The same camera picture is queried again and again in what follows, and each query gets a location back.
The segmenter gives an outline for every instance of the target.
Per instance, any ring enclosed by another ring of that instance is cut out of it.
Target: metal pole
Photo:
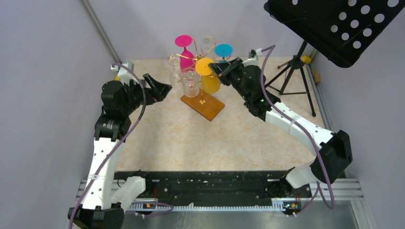
[[[308,44],[308,42],[304,40],[304,42],[301,45],[301,48],[298,51],[298,54],[297,54],[297,57],[296,57],[297,61],[299,61],[301,59],[301,56],[304,53],[304,50],[305,50],[307,44]]]
[[[88,0],[80,0],[80,2],[82,3],[83,8],[85,9],[86,13],[88,14],[92,24],[94,25],[94,28],[96,29],[98,35],[100,36],[101,40],[103,41],[111,58],[114,60],[114,62],[121,63],[121,60],[118,57],[117,52],[115,51],[110,39],[107,37],[106,32],[104,31],[103,27],[101,26],[101,23],[98,20],[96,13],[94,13],[94,10],[91,7]]]

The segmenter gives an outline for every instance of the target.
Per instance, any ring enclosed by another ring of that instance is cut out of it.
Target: black music stand
[[[351,67],[404,7],[405,0],[268,0],[264,8],[270,16],[303,38],[304,43],[291,61],[278,68],[286,64],[287,67],[266,85],[291,68],[281,90],[271,87],[286,94],[284,89],[292,73],[300,69],[306,92],[288,94],[307,94],[315,116],[302,69],[304,63],[300,60],[307,43],[335,65]]]

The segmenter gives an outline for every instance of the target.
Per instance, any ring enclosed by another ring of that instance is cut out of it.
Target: marble floor
[[[265,68],[267,80],[280,71],[277,65],[290,59],[270,57]],[[163,59],[133,62],[138,76],[149,73],[156,80],[169,83],[171,67]],[[281,88],[284,79],[283,75],[272,85]],[[309,79],[308,83],[316,117],[311,116],[306,94],[279,97],[293,111],[323,127]],[[301,75],[295,71],[285,92],[304,89]],[[222,101],[225,108],[212,122],[180,101],[174,90],[163,102],[147,106],[139,125],[126,140],[116,170],[282,170],[314,159],[293,137],[252,116],[233,87],[221,85],[213,96]],[[140,109],[131,115],[132,123],[139,112]]]

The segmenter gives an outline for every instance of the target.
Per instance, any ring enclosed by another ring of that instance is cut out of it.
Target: gray wall
[[[275,56],[298,52],[302,39],[263,9],[267,0],[91,0],[121,59],[158,59],[181,52],[174,39],[215,36],[229,43],[234,56],[250,49],[277,47]]]
[[[405,161],[405,10],[354,66],[317,56],[321,92],[334,127],[351,137],[353,163],[378,228],[403,228]]]
[[[0,3],[0,228],[67,228],[112,62],[78,0]]]

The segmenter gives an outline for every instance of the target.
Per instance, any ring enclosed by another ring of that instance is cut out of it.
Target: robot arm
[[[252,50],[246,61],[236,58],[230,62],[210,63],[209,66],[224,85],[232,85],[238,91],[251,114],[280,127],[305,145],[313,155],[316,155],[310,139],[295,123],[301,124],[308,130],[320,151],[330,182],[333,183],[352,162],[349,136],[342,130],[334,133],[311,123],[288,108],[279,98],[266,91],[274,106],[292,117],[293,120],[289,121],[273,109],[264,98],[260,87],[261,70],[257,66],[257,60],[256,51]],[[318,180],[326,183],[320,162],[318,158],[315,158],[313,162],[291,168],[281,180],[281,183],[288,187],[281,189],[289,192],[292,188],[296,189]]]
[[[124,66],[133,68],[131,62],[124,63]],[[144,178],[129,177],[119,190],[114,194],[111,193],[114,172],[119,154],[124,147],[123,143],[96,175],[96,171],[111,150],[127,134],[131,125],[129,115],[144,103],[143,92],[139,85],[144,81],[138,83],[125,69],[119,70],[118,77],[121,81],[110,81],[102,87],[102,113],[95,125],[93,160],[86,187],[91,181],[93,183],[74,218],[74,224],[80,228],[121,228],[125,211],[146,188]],[[157,82],[149,74],[144,74],[143,77],[150,86],[145,87],[145,105],[163,101],[171,86]],[[69,209],[69,219],[73,209]]]

